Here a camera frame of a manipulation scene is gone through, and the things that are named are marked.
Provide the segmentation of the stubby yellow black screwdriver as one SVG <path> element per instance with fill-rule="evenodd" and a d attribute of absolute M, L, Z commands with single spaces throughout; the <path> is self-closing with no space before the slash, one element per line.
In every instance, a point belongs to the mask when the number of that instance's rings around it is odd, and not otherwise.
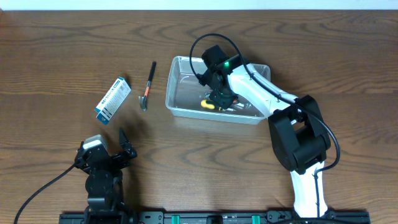
<path fill-rule="evenodd" d="M 200 103 L 202 108 L 208 109 L 208 110 L 215 110 L 215 111 L 236 111 L 236 109 L 234 108 L 227 108 L 224 109 L 221 106 L 219 106 L 218 104 L 216 104 L 214 101 L 211 100 L 202 100 Z"/>

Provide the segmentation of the silver wrench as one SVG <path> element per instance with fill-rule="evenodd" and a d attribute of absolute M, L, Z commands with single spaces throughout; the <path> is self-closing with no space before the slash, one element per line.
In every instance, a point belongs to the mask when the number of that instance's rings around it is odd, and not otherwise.
<path fill-rule="evenodd" d="M 210 92 L 206 92 L 204 95 L 204 100 L 210 100 Z M 234 108 L 236 110 L 243 110 L 246 108 L 250 108 L 252 105 L 250 103 L 238 103 L 238 104 L 232 104 L 230 108 Z"/>

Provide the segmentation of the small black orange hammer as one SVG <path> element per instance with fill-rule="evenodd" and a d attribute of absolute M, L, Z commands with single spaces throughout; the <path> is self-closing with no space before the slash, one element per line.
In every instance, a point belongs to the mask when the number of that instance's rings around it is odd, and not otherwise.
<path fill-rule="evenodd" d="M 153 61 L 151 68 L 150 68 L 150 73 L 149 73 L 149 77 L 147 80 L 145 92 L 142 96 L 139 96 L 139 105 L 140 105 L 142 111 L 147 111 L 147 97 L 148 97 L 150 86 L 151 86 L 151 83 L 152 83 L 152 80 L 154 77 L 156 65 L 157 65 L 157 62 Z"/>

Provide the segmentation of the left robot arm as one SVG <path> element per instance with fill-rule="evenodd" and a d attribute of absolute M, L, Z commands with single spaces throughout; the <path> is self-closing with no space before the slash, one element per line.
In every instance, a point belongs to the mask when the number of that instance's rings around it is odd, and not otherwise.
<path fill-rule="evenodd" d="M 119 130 L 119 145 L 122 151 L 110 155 L 108 145 L 98 134 L 83 141 L 77 150 L 75 167 L 88 174 L 85 189 L 88 193 L 88 208 L 84 211 L 83 223 L 137 223 L 137 213 L 124 203 L 123 172 L 137 157 L 134 146 L 123 129 Z"/>

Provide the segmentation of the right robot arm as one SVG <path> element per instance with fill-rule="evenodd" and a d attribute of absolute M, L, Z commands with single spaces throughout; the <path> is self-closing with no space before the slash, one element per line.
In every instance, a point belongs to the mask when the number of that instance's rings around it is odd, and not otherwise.
<path fill-rule="evenodd" d="M 201 58 L 206 71 L 197 78 L 210 87 L 211 101 L 226 110 L 241 96 L 266 117 L 274 154 L 292 178 L 296 214 L 325 216 L 328 207 L 319 170 L 331 141 L 317 102 L 279 89 L 253 64 L 240 55 L 227 56 L 219 45 L 205 50 Z"/>

